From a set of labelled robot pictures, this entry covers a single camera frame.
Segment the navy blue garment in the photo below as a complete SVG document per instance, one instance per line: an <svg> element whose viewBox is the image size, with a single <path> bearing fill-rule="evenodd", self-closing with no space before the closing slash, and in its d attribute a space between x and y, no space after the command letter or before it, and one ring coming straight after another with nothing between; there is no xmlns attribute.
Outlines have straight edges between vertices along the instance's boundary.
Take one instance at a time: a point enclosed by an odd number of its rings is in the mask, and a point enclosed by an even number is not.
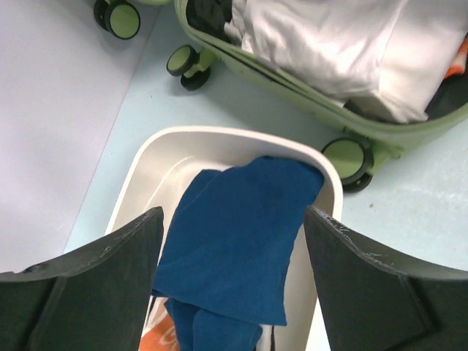
<svg viewBox="0 0 468 351"><path fill-rule="evenodd" d="M182 350L253 350L264 326L286 325L290 258L323 184L317 168L270 156L194 177L152 287Z"/></svg>

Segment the white rectangular plastic basin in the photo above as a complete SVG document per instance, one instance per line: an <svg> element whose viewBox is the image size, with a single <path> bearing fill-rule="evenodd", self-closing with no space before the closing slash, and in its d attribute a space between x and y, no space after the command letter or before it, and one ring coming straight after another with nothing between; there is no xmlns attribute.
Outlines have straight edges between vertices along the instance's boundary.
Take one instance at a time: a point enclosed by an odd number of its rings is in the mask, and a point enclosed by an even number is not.
<svg viewBox="0 0 468 351"><path fill-rule="evenodd" d="M171 127L138 149L106 231L111 233L154 206L168 227L182 194L204 169L225 170L259 156L297 159L322 172L325 183L313 206L340 220L343 190L338 173L319 151L292 140L224 127ZM273 330L277 350L329 350L304 230L298 231L285 285L287 326Z"/></svg>

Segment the black white striped garment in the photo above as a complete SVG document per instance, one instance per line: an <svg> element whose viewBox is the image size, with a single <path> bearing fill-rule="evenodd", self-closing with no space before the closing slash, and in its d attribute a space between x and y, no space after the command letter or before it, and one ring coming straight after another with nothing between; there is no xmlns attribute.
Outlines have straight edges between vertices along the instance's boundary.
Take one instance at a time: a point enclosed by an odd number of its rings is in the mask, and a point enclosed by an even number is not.
<svg viewBox="0 0 468 351"><path fill-rule="evenodd" d="M256 351L277 351L279 350L277 344L276 332L279 328L275 325L261 325L262 335L257 342Z"/></svg>

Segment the orange bunny pattern towel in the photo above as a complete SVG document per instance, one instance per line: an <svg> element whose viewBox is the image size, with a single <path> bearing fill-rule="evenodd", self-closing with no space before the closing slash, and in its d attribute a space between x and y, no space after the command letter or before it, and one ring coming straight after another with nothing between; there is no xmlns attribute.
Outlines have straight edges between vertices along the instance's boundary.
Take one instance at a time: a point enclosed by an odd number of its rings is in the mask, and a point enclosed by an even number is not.
<svg viewBox="0 0 468 351"><path fill-rule="evenodd" d="M179 351L173 321L168 314L166 298L151 297L143 326L139 351Z"/></svg>

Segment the plain white garment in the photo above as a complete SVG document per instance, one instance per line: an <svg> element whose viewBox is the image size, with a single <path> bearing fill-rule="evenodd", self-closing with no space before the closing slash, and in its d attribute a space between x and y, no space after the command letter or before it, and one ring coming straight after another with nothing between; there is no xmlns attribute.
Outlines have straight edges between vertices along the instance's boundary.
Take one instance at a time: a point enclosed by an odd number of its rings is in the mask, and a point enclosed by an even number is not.
<svg viewBox="0 0 468 351"><path fill-rule="evenodd" d="M424 122L467 35L465 1L234 1L230 41L370 118Z"/></svg>

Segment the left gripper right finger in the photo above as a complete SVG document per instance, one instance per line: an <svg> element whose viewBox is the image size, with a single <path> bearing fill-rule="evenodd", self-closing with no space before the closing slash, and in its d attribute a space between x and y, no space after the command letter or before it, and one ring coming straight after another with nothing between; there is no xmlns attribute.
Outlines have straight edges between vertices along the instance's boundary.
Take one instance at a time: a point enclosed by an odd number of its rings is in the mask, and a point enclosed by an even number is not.
<svg viewBox="0 0 468 351"><path fill-rule="evenodd" d="M418 259L316 208L303 226L332 350L466 350L467 272Z"/></svg>

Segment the white orange patterned cloth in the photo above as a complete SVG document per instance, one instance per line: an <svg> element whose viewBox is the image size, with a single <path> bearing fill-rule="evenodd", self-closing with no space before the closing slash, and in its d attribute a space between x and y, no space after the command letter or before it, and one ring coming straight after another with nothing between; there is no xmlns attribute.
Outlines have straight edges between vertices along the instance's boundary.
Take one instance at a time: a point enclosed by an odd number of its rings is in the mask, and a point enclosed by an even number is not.
<svg viewBox="0 0 468 351"><path fill-rule="evenodd" d="M445 79L456 75L463 75L467 66L468 37L464 38L457 54L445 73Z"/></svg>

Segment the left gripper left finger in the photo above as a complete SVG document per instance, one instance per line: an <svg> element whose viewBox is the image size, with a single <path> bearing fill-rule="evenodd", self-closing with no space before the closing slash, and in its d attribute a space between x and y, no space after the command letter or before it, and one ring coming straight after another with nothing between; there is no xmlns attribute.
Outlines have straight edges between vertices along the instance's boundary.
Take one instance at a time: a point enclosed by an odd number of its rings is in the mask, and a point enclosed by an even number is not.
<svg viewBox="0 0 468 351"><path fill-rule="evenodd" d="M1 274L2 350L137 350L164 234L152 208L24 271Z"/></svg>

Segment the green hard-shell suitcase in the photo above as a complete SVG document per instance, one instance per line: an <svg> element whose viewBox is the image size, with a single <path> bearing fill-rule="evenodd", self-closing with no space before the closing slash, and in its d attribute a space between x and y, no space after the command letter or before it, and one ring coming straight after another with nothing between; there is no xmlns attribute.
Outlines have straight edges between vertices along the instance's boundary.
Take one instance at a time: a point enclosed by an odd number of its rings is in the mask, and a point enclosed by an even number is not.
<svg viewBox="0 0 468 351"><path fill-rule="evenodd" d="M211 65L344 133L323 148L343 190L467 119L465 1L175 1L191 42L167 71L189 91Z"/></svg>

